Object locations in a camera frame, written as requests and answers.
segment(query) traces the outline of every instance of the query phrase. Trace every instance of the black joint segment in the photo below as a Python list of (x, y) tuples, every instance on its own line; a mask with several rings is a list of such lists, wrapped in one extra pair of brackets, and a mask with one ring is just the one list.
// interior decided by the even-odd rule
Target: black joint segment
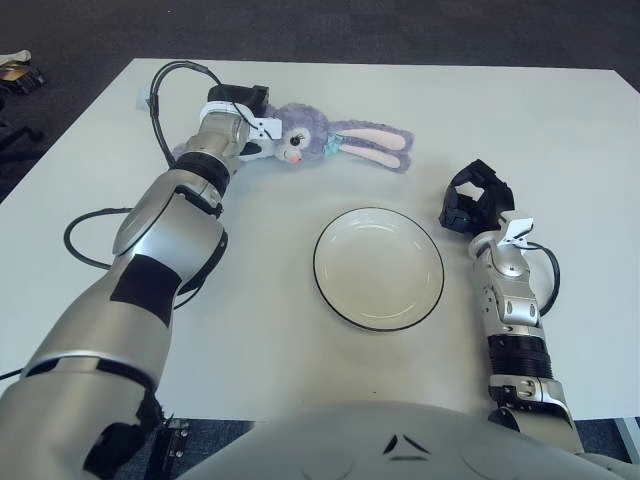
[(487, 420), (489, 420), (491, 423), (495, 423), (497, 425), (506, 427), (516, 432), (520, 431), (520, 428), (518, 427), (518, 422), (516, 422), (516, 419), (513, 417), (513, 415), (511, 415), (511, 412), (506, 408), (498, 408), (497, 410), (494, 410), (489, 414), (489, 417), (487, 418)]
[(178, 292), (178, 295), (182, 295), (183, 293), (190, 292), (191, 290), (195, 290), (200, 287), (204, 281), (207, 279), (207, 276), (216, 268), (218, 262), (224, 255), (224, 252), (227, 249), (228, 236), (226, 231), (222, 231), (222, 235), (220, 236), (220, 241), (218, 242), (218, 246), (213, 251), (213, 254), (209, 257), (209, 260), (204, 264), (204, 266), (196, 273), (191, 280), (189, 280)]
[(111, 300), (144, 308), (167, 327), (180, 276), (166, 265), (145, 255), (136, 255), (125, 268)]
[(495, 375), (553, 378), (551, 358), (543, 339), (529, 335), (492, 335), (487, 340)]
[(227, 185), (231, 175), (229, 170), (217, 158), (202, 152), (187, 152), (182, 155), (172, 169), (186, 170), (204, 178), (211, 185), (216, 187), (220, 198), (227, 191)]
[(85, 459), (84, 470), (100, 479), (112, 479), (118, 469), (142, 448), (163, 417), (158, 401), (149, 390), (145, 390), (136, 417), (140, 420), (139, 425), (117, 422), (102, 431), (100, 440)]
[(47, 360), (46, 362), (42, 362), (39, 365), (33, 367), (29, 372), (25, 375), (25, 377), (31, 377), (33, 375), (38, 375), (40, 373), (50, 372), (56, 365), (58, 365), (59, 358), (54, 358), (52, 360)]
[(150, 390), (152, 392), (156, 387), (155, 383), (148, 375), (142, 373), (137, 368), (131, 367), (124, 363), (102, 358), (98, 361), (96, 370), (127, 378), (132, 382), (136, 382), (137, 384), (143, 386), (146, 390)]
[(197, 207), (200, 210), (202, 210), (207, 215), (215, 215), (217, 210), (218, 210), (218, 207), (220, 206), (220, 204), (218, 204), (215, 208), (212, 207), (200, 195), (196, 195), (191, 190), (189, 190), (188, 188), (183, 187), (183, 186), (180, 186), (180, 187), (176, 188), (176, 192), (175, 193), (177, 193), (179, 195), (182, 195), (185, 198), (185, 200), (187, 200), (189, 203), (191, 203), (195, 207)]

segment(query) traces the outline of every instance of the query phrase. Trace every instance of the white table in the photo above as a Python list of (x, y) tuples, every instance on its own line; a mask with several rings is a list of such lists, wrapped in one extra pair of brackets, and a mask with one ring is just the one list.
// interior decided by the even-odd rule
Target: white table
[[(163, 63), (134, 60), (0, 205), (0, 371), (22, 366), (102, 274), (66, 253), (66, 224), (101, 207), (133, 206), (165, 169), (148, 115), (135, 109)], [(158, 391), (167, 412), (260, 420), (313, 403), (393, 399), (486, 415), (488, 354), (468, 239), (437, 222), (451, 177), (481, 158), (512, 187), (517, 208), (535, 217), (531, 239), (560, 259), (560, 297), (544, 323), (575, 418), (640, 414), (640, 96), (616, 73), (205, 63), (225, 82), (269, 85), (276, 106), (305, 102), (333, 120), (411, 130), (414, 163), (405, 175), (346, 156), (298, 166), (263, 160), (239, 171), (224, 200), (229, 249), (197, 300), (175, 315)], [(167, 78), (161, 115), (170, 145), (196, 131), (209, 87), (193, 72)], [(413, 218), (444, 259), (438, 307), (405, 331), (348, 325), (313, 281), (323, 227), (371, 205)], [(119, 221), (95, 220), (74, 239), (109, 261)], [(543, 299), (549, 270), (544, 258), (530, 258)]]

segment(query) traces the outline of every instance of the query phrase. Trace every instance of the dark floor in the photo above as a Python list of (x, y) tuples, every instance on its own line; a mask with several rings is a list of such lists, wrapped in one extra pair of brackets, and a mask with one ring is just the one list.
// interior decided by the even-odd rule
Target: dark floor
[[(607, 68), (640, 89), (639, 0), (5, 0), (0, 10), (0, 52), (30, 49), (48, 80), (9, 97), (0, 117), (44, 130), (44, 149), (134, 57)], [(0, 165), (0, 201), (33, 164)], [(199, 425), (192, 438), (205, 443), (244, 431)], [(591, 451), (624, 457), (611, 422), (579, 429)]]

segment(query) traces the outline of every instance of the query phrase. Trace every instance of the black cable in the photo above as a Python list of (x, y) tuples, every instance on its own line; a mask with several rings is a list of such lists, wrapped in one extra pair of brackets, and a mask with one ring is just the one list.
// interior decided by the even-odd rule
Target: black cable
[(200, 285), (198, 288), (196, 288), (193, 293), (191, 295), (189, 295), (189, 298), (187, 298), (184, 302), (179, 303), (178, 305), (176, 305), (175, 307), (173, 307), (174, 310), (179, 309), (180, 307), (184, 307), (187, 303), (189, 303), (191, 300), (193, 300), (193, 297), (195, 297), (198, 293), (200, 293), (200, 290), (202, 289), (202, 285)]
[(551, 291), (551, 295), (549, 296), (547, 303), (545, 303), (544, 307), (540, 309), (540, 316), (543, 317), (549, 312), (549, 310), (551, 310), (551, 307), (553, 307), (553, 304), (558, 298), (558, 293), (560, 292), (560, 263), (558, 263), (558, 259), (555, 254), (547, 247), (543, 247), (539, 243), (528, 243), (529, 245), (532, 245), (532, 247), (519, 247), (517, 245), (514, 245), (514, 247), (519, 248), (520, 250), (542, 250), (549, 258), (551, 267), (553, 268), (553, 290)]
[[(258, 127), (253, 125), (242, 113), (242, 111), (240, 111), (240, 107), (238, 107), (238, 105), (236, 105), (236, 102), (231, 99), (231, 96), (229, 95), (229, 92), (227, 91), (223, 83), (211, 70), (209, 70), (204, 65), (200, 65), (199, 63), (191, 62), (189, 60), (175, 60), (173, 62), (169, 62), (156, 72), (156, 74), (153, 76), (153, 79), (151, 80), (151, 86), (149, 87), (149, 115), (151, 116), (151, 125), (153, 127), (153, 133), (158, 140), (158, 144), (160, 145), (160, 149), (162, 150), (162, 153), (167, 160), (169, 168), (171, 168), (175, 164), (176, 160), (175, 158), (173, 158), (173, 154), (171, 153), (171, 150), (167, 145), (164, 134), (162, 133), (162, 127), (160, 126), (160, 97), (158, 95), (158, 92), (160, 90), (160, 85), (162, 84), (164, 77), (166, 77), (169, 72), (172, 72), (173, 70), (177, 70), (179, 68), (188, 68), (190, 70), (195, 70), (196, 72), (203, 73), (211, 78), (216, 83), (216, 85), (220, 87), (222, 93), (226, 97), (226, 100), (235, 107), (242, 120), (254, 130), (258, 130)], [(271, 137), (271, 134), (268, 130), (265, 129), (264, 132), (266, 133), (267, 137), (269, 137), (269, 139), (273, 140), (273, 137)]]
[(78, 218), (74, 219), (67, 228), (64, 229), (64, 246), (67, 248), (67, 251), (73, 255), (75, 258), (80, 260), (82, 263), (86, 263), (87, 265), (91, 265), (92, 267), (102, 268), (104, 270), (109, 270), (111, 265), (108, 263), (99, 262), (98, 260), (94, 260), (93, 258), (89, 258), (86, 255), (80, 253), (76, 247), (73, 246), (71, 242), (71, 232), (79, 223), (84, 222), (90, 218), (100, 217), (102, 215), (116, 215), (120, 213), (129, 213), (131, 208), (103, 208), (102, 210), (96, 210), (95, 212), (85, 213), (84, 215), (80, 215)]
[(14, 370), (13, 372), (3, 373), (0, 375), (0, 380), (5, 380), (7, 378), (15, 377), (16, 375), (20, 375), (22, 373), (22, 369)]

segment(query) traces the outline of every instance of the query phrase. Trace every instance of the purple plush rabbit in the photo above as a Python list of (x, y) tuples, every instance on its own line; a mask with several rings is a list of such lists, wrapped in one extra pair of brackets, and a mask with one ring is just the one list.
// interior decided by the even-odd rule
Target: purple plush rabbit
[(282, 138), (257, 142), (262, 151), (243, 160), (275, 156), (298, 163), (346, 152), (396, 172), (404, 172), (411, 164), (408, 152), (413, 146), (413, 134), (405, 130), (355, 120), (330, 122), (319, 110), (300, 103), (280, 109), (269, 105), (266, 116), (282, 120)]

